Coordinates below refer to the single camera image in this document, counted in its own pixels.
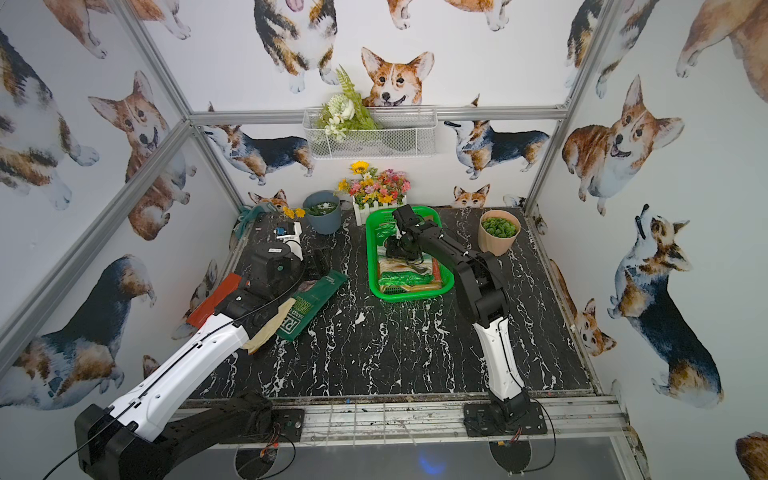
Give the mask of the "yellow chips bag red label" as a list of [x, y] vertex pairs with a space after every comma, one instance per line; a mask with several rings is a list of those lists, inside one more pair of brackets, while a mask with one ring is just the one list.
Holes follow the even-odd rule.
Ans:
[[432, 280], [429, 283], [429, 287], [431, 290], [440, 290], [443, 286], [440, 263], [436, 259], [432, 258], [431, 267]]

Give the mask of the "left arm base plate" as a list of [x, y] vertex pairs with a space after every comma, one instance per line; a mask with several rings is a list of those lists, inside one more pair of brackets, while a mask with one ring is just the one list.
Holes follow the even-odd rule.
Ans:
[[244, 435], [235, 439], [238, 443], [274, 443], [283, 437], [290, 441], [301, 440], [306, 411], [304, 409], [277, 409], [259, 413]]

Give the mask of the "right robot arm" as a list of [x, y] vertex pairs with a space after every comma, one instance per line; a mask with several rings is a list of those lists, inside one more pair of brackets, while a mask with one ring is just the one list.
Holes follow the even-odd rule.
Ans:
[[529, 411], [530, 397], [513, 355], [511, 301], [500, 262], [490, 252], [461, 244], [409, 205], [395, 209], [392, 215], [397, 233], [385, 243], [389, 253], [407, 260], [427, 254], [454, 276], [459, 310], [472, 324], [482, 347], [494, 420], [505, 427], [522, 420]]

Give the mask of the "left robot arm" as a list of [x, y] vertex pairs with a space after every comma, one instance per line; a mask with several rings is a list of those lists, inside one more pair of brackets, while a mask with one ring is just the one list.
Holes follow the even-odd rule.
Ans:
[[193, 316], [197, 332], [151, 375], [106, 408], [91, 405], [75, 421], [80, 469], [93, 479], [163, 479], [224, 440], [275, 434], [272, 403], [243, 393], [181, 420], [176, 411], [231, 354], [287, 310], [302, 283], [330, 270], [327, 248], [294, 240], [259, 244], [244, 276], [229, 275]]

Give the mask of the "yellow chips bag green label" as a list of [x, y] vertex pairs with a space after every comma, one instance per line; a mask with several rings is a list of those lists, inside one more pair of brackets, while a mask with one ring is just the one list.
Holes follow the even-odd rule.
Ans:
[[437, 282], [437, 283], [430, 282], [426, 284], [416, 284], [416, 285], [407, 285], [407, 284], [384, 285], [381, 287], [381, 291], [387, 295], [394, 295], [394, 294], [435, 291], [435, 290], [440, 290], [441, 288], [442, 288], [442, 284], [440, 282]]

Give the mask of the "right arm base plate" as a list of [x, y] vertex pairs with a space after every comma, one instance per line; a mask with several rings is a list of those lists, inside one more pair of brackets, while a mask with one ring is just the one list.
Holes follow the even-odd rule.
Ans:
[[496, 403], [467, 403], [462, 407], [463, 425], [469, 437], [545, 435], [548, 421], [542, 407], [530, 401], [506, 415]]

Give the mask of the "red cream cassava chips bag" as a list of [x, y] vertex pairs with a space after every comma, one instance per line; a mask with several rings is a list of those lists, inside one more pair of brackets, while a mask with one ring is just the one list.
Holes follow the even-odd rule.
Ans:
[[298, 276], [296, 280], [267, 284], [266, 290], [260, 290], [255, 280], [230, 273], [187, 312], [182, 326], [189, 336], [201, 330], [216, 315], [223, 316], [227, 325], [244, 329], [247, 340], [241, 348], [253, 355], [276, 335], [295, 303], [293, 295], [300, 283], [301, 276]]

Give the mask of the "green white Cimba cassava bag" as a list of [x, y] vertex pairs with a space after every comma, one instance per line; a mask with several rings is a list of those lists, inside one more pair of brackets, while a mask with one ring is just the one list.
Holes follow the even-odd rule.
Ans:
[[374, 228], [377, 254], [377, 285], [381, 291], [384, 285], [416, 285], [432, 280], [431, 257], [423, 255], [421, 260], [403, 261], [385, 256], [384, 242], [396, 231], [394, 222], [381, 223]]

